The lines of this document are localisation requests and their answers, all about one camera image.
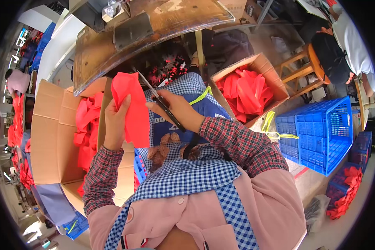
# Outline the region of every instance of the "red plaid shirt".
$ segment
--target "red plaid shirt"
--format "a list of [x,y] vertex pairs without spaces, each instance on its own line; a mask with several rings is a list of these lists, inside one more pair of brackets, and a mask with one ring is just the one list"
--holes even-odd
[[[206,117],[199,135],[219,151],[227,152],[251,178],[270,169],[289,170],[277,143],[271,143],[267,135],[251,131],[241,123]],[[117,186],[118,166],[123,154],[122,149],[112,151],[101,147],[93,158],[84,184],[86,216],[96,208],[114,205],[112,189]]]

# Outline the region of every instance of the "open cardboard box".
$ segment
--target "open cardboard box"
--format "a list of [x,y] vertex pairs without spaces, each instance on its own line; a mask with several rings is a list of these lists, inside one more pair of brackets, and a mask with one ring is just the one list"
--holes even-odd
[[289,99],[289,94],[287,93],[285,85],[282,83],[279,75],[276,73],[274,67],[269,62],[269,60],[263,54],[257,54],[254,56],[250,56],[240,60],[239,62],[232,64],[231,66],[218,71],[213,76],[211,76],[210,87],[214,94],[214,98],[226,109],[226,112],[235,119],[235,115],[232,112],[228,102],[222,95],[221,91],[218,89],[217,85],[215,84],[220,79],[224,78],[231,72],[234,72],[236,68],[248,65],[248,70],[255,71],[258,74],[263,74],[265,78],[265,83],[272,89],[274,92],[274,98],[272,102],[264,108],[264,112],[251,121],[248,121],[245,126],[246,127],[253,127],[254,123],[264,116],[268,111],[273,110],[275,107],[278,107],[284,101]]
[[[104,91],[97,140],[100,148],[105,137],[104,110],[112,99],[111,82],[111,78],[101,77],[75,97],[72,87],[63,89],[42,80],[35,100],[31,127],[31,167],[35,184],[61,183],[65,196],[81,214],[85,214],[84,203],[77,189],[86,172],[77,167],[76,110],[82,97]],[[124,142],[123,149],[125,154],[118,167],[118,183],[113,189],[117,206],[122,206],[134,192],[134,146]]]

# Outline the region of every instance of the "red fabric scrap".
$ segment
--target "red fabric scrap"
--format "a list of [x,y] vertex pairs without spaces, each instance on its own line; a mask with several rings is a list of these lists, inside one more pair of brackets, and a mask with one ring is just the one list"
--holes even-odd
[[13,125],[8,128],[8,145],[10,147],[21,146],[22,137],[24,136],[24,129],[22,122],[24,120],[24,95],[21,97],[16,96],[13,99],[14,107],[14,120]]
[[17,151],[15,149],[13,149],[11,151],[11,153],[14,154],[14,156],[11,158],[11,161],[13,162],[13,165],[15,167],[15,171],[19,172],[20,171],[20,168],[18,167],[18,161],[19,161],[19,158],[18,158],[18,154],[17,154]]
[[27,159],[20,165],[20,182],[29,190],[35,185]]
[[[86,172],[89,171],[90,163],[97,153],[97,134],[99,130],[99,116],[103,93],[99,92],[94,96],[83,98],[76,111],[76,128],[74,144],[79,147],[78,167]],[[78,193],[83,196],[83,185],[78,188]]]
[[216,84],[241,123],[262,114],[274,96],[262,74],[247,70],[247,65],[235,69]]
[[30,153],[31,152],[31,139],[26,142],[25,144],[25,153]]
[[118,73],[112,81],[111,91],[118,109],[124,98],[131,94],[131,104],[125,117],[125,140],[133,142],[135,148],[146,148],[149,147],[149,110],[145,106],[146,98],[138,77],[138,73]]
[[335,208],[326,211],[326,215],[329,215],[331,220],[339,219],[340,216],[344,215],[351,202],[354,200],[362,180],[361,167],[359,169],[353,166],[346,168],[344,170],[344,175],[347,176],[344,182],[350,187],[347,190],[346,196],[335,202]]

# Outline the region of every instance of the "neon yellow cord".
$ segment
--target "neon yellow cord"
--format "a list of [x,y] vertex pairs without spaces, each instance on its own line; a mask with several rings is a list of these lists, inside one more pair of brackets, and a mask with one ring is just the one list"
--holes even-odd
[[210,95],[213,95],[210,86],[206,87],[205,91],[199,97],[197,97],[195,100],[191,101],[189,104],[193,105],[193,104],[203,100],[205,98],[205,96],[207,95],[207,93],[210,93]]
[[[298,136],[294,134],[280,134],[278,132],[269,132],[268,130],[270,129],[270,125],[274,116],[275,116],[274,111],[268,112],[267,117],[265,118],[265,121],[264,121],[264,125],[261,128],[261,132],[265,133],[270,139],[276,139],[276,140],[279,140],[280,138],[293,138],[293,139],[299,138]],[[277,134],[278,137],[272,137],[269,134]]]
[[74,227],[75,227],[75,225],[76,225],[77,222],[78,222],[78,220],[76,220],[76,221],[74,222],[74,224],[72,225],[72,227],[71,227],[70,231],[68,232],[68,234],[71,233],[72,229],[74,229]]

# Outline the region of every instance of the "checkered apron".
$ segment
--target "checkered apron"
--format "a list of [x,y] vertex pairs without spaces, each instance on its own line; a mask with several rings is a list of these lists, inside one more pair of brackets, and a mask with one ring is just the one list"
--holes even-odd
[[[158,89],[161,88],[166,88],[178,95],[201,94],[205,85],[198,74],[187,73],[174,83]],[[145,95],[149,100],[151,92],[146,92]],[[206,98],[220,106],[211,95],[208,94]],[[153,113],[150,112],[150,121],[152,120]],[[152,138],[151,126],[151,146],[153,146]],[[105,250],[114,250],[118,247],[132,202],[151,198],[189,195],[210,190],[215,190],[217,194],[226,222],[232,225],[234,229],[239,249],[259,249],[247,214],[233,185],[233,180],[242,174],[237,169],[237,164],[225,161],[224,156],[210,144],[198,145],[200,155],[197,160],[181,159],[180,149],[185,144],[181,142],[167,144],[170,152],[163,166],[149,174],[147,179],[139,185],[136,192],[125,202],[105,242]],[[148,148],[138,148],[138,151],[149,173],[151,161],[147,159]]]

